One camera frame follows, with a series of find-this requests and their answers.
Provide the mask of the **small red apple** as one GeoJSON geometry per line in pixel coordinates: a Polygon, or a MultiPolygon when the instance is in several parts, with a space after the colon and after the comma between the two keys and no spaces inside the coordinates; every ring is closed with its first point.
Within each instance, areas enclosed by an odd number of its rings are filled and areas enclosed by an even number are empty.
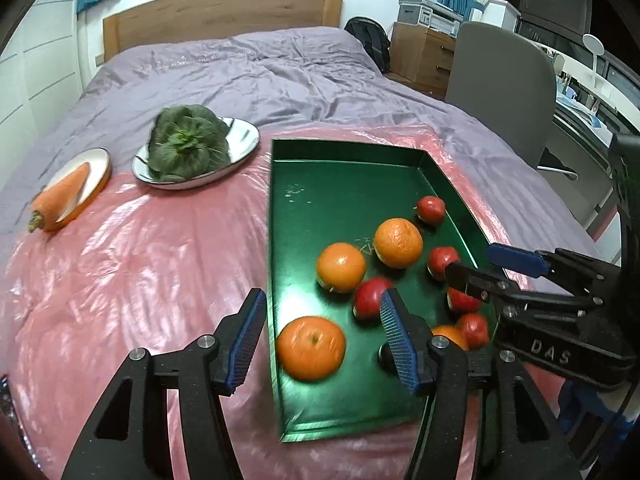
{"type": "Polygon", "coordinates": [[[462,333],[470,350],[478,350],[489,344],[488,323],[484,315],[468,313],[458,318],[456,327],[462,333]]]}
{"type": "Polygon", "coordinates": [[[423,196],[416,203],[419,219],[429,226],[440,226],[446,217],[446,204],[437,196],[423,196]]]}

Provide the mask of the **large orange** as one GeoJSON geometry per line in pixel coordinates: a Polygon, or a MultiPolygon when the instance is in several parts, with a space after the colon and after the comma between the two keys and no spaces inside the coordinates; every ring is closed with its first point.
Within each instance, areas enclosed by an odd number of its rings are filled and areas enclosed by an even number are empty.
{"type": "Polygon", "coordinates": [[[418,228],[404,218],[389,218],[374,233],[374,251],[386,266],[405,269],[415,264],[423,252],[418,228]]]}
{"type": "Polygon", "coordinates": [[[327,318],[303,316],[283,327],[276,339],[276,352],[288,376],[300,382],[320,382],[342,366],[346,337],[341,327],[327,318]]]}

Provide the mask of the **dark purple plum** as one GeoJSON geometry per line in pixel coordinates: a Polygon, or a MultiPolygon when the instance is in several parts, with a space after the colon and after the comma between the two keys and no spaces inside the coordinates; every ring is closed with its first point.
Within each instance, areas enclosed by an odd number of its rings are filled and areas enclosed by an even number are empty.
{"type": "Polygon", "coordinates": [[[386,342],[378,349],[378,364],[386,373],[396,375],[396,365],[390,345],[386,342]]]}

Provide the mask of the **small orange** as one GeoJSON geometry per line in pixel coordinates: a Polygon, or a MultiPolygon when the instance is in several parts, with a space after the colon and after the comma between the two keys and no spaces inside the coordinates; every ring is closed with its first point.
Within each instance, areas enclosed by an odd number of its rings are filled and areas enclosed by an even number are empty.
{"type": "Polygon", "coordinates": [[[319,285],[337,294],[355,290],[366,272],[366,259],[357,247],[347,243],[334,243],[324,248],[316,262],[319,285]]]}

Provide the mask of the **pink plastic sheet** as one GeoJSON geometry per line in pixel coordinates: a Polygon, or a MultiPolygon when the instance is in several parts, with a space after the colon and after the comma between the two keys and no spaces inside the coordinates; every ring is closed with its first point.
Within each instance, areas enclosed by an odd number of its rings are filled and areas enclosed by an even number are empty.
{"type": "MultiPolygon", "coordinates": [[[[550,249],[570,236],[559,195],[485,129],[323,126],[297,135],[418,148],[490,237],[550,249]]],[[[181,349],[265,285],[270,146],[262,140],[236,174],[192,192],[154,191],[119,174],[58,234],[18,243],[1,285],[1,370],[48,477],[61,477],[129,350],[181,349]]]]}

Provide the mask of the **white desk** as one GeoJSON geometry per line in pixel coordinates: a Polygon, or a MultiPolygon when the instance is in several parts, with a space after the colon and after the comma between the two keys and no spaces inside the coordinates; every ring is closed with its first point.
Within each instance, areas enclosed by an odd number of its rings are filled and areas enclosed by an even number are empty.
{"type": "Polygon", "coordinates": [[[554,121],[604,163],[614,134],[639,134],[639,75],[604,50],[598,58],[599,89],[593,88],[592,55],[582,62],[540,44],[551,61],[556,80],[554,121]]]}

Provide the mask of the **green rectangular tray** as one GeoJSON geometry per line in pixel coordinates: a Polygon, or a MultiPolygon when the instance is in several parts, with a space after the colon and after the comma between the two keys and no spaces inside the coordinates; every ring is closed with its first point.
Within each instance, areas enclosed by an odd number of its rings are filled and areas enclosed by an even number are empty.
{"type": "Polygon", "coordinates": [[[418,148],[328,140],[277,140],[272,144],[269,192],[268,326],[277,336],[301,316],[322,316],[346,338],[340,369],[322,382],[299,382],[278,362],[270,365],[280,438],[302,442],[360,434],[418,419],[420,399],[378,364],[384,330],[352,315],[352,297],[327,292],[316,262],[331,244],[362,252],[367,274],[391,280],[408,309],[429,326],[450,323],[446,288],[424,261],[405,270],[386,268],[373,235],[390,218],[416,218],[416,203],[434,195],[446,205],[436,229],[423,228],[426,248],[451,246],[461,260],[488,268],[485,229],[471,201],[451,183],[435,157],[418,148]]]}

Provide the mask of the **grey office chair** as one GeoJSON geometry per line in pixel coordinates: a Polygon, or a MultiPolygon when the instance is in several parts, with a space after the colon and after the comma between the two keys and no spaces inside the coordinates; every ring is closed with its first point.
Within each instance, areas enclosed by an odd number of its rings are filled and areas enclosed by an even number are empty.
{"type": "Polygon", "coordinates": [[[529,166],[575,181],[578,173],[547,148],[555,96],[552,64],[538,47],[494,25],[461,25],[445,101],[500,136],[529,166]]]}

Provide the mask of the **red cased smartphone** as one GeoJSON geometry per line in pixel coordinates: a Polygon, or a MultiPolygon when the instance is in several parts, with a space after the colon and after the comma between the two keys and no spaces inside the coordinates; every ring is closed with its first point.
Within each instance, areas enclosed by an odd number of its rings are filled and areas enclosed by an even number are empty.
{"type": "Polygon", "coordinates": [[[29,437],[26,434],[24,426],[21,422],[20,416],[18,416],[17,414],[17,410],[11,396],[9,377],[6,375],[2,375],[0,378],[0,405],[1,413],[6,416],[10,427],[14,431],[14,434],[16,434],[20,439],[23,448],[29,455],[29,458],[38,469],[41,469],[34,447],[32,446],[32,442],[30,442],[29,437]]]}

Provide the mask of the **green leafy vegetable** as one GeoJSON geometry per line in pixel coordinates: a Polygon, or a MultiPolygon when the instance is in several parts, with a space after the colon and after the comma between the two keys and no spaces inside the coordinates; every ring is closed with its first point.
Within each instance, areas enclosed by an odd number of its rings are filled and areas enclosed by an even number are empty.
{"type": "Polygon", "coordinates": [[[164,108],[148,142],[148,168],[160,182],[183,182],[231,162],[230,126],[203,105],[164,108]]]}

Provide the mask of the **carrot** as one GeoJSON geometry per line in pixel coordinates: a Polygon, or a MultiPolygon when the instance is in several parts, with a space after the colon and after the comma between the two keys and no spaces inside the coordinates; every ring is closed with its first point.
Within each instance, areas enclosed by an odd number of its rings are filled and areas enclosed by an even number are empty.
{"type": "Polygon", "coordinates": [[[55,226],[58,218],[77,200],[90,174],[90,164],[84,162],[50,188],[45,188],[32,202],[32,218],[27,229],[47,231],[55,226]]]}

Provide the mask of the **white desk lamp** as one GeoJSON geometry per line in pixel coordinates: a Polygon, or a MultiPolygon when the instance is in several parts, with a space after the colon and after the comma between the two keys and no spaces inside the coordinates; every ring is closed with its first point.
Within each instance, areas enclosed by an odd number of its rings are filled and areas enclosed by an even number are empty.
{"type": "Polygon", "coordinates": [[[593,88],[599,89],[601,84],[599,84],[598,58],[604,55],[604,45],[598,37],[589,32],[582,35],[582,44],[592,55],[592,85],[593,88]]]}

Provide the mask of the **white striped oval plate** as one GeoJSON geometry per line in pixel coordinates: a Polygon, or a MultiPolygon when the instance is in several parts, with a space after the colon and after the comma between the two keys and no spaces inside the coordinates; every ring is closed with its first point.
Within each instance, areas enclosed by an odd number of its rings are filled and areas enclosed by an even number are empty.
{"type": "Polygon", "coordinates": [[[192,188],[200,188],[230,176],[245,164],[259,148],[259,130],[250,122],[238,118],[224,117],[222,120],[230,127],[227,134],[228,154],[230,162],[226,166],[215,171],[206,172],[193,179],[181,182],[163,182],[155,179],[148,167],[149,150],[144,144],[138,149],[131,162],[131,172],[141,183],[151,188],[159,188],[165,191],[185,191],[192,188]]]}

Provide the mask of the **orange rimmed white plate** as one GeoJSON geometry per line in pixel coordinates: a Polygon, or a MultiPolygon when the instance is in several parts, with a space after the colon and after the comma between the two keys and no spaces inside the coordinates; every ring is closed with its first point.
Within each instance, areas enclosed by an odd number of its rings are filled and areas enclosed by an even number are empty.
{"type": "Polygon", "coordinates": [[[72,157],[66,162],[50,179],[46,188],[55,185],[58,181],[63,180],[68,174],[71,174],[77,167],[85,162],[89,164],[89,175],[78,195],[76,202],[67,207],[66,211],[58,222],[55,223],[53,229],[58,231],[75,220],[106,187],[108,180],[112,175],[112,160],[110,153],[105,148],[89,148],[78,155],[72,157]]]}

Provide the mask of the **wooden nightstand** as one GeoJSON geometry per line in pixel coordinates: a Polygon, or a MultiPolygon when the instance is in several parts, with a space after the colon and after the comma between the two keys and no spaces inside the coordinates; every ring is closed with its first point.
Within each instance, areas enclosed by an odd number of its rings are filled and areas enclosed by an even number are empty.
{"type": "Polygon", "coordinates": [[[388,76],[436,99],[445,99],[456,40],[420,25],[396,22],[388,76]]]}

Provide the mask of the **black backpack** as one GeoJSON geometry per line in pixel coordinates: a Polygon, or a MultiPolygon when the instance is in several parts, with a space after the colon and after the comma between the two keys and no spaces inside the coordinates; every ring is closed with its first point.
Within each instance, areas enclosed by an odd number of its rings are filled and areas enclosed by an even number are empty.
{"type": "Polygon", "coordinates": [[[363,49],[381,73],[390,71],[390,40],[378,22],[363,16],[355,16],[348,20],[345,30],[362,44],[363,49]]]}

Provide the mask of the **purple bed duvet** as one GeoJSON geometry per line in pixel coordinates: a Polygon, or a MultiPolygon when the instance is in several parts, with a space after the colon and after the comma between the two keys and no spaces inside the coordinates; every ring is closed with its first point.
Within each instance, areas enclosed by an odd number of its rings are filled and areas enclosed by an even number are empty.
{"type": "MultiPolygon", "coordinates": [[[[156,115],[168,106],[194,103],[247,120],[260,130],[262,140],[270,141],[323,126],[429,126],[495,134],[462,110],[386,79],[360,43],[337,28],[137,47],[99,70],[58,128],[32,148],[2,190],[1,285],[25,236],[62,231],[29,233],[27,225],[32,202],[66,162],[89,148],[105,148],[113,165],[107,184],[119,174],[132,177],[132,158],[156,115]]],[[[570,236],[550,249],[595,255],[596,244],[566,210],[573,221],[570,236]]]]}

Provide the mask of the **white printer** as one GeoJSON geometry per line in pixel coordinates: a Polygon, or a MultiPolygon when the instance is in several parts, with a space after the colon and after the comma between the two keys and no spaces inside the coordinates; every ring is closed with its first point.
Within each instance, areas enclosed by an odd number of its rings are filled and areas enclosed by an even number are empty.
{"type": "Polygon", "coordinates": [[[398,23],[423,26],[457,37],[464,17],[433,0],[398,0],[398,23]]]}

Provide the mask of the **white wardrobe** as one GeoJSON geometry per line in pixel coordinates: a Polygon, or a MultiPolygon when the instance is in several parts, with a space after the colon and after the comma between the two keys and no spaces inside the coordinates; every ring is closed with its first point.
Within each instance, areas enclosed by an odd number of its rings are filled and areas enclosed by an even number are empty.
{"type": "Polygon", "coordinates": [[[1,53],[1,182],[81,95],[77,0],[36,0],[1,53]]]}

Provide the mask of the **wooden headboard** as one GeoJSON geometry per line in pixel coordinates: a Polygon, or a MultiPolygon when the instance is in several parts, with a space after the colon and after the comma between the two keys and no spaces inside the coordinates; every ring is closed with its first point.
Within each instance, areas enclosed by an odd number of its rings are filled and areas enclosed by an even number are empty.
{"type": "Polygon", "coordinates": [[[146,44],[337,27],[343,0],[153,0],[103,20],[104,58],[146,44]]]}

